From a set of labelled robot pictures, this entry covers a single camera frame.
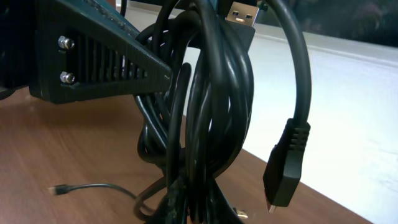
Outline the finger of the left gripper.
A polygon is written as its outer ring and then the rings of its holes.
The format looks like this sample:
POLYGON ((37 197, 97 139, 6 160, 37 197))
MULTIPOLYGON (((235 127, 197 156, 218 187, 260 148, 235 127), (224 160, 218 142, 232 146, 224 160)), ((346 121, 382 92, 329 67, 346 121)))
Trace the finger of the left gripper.
POLYGON ((171 68, 106 1, 40 0, 35 16, 32 96, 62 104, 169 88, 171 68))

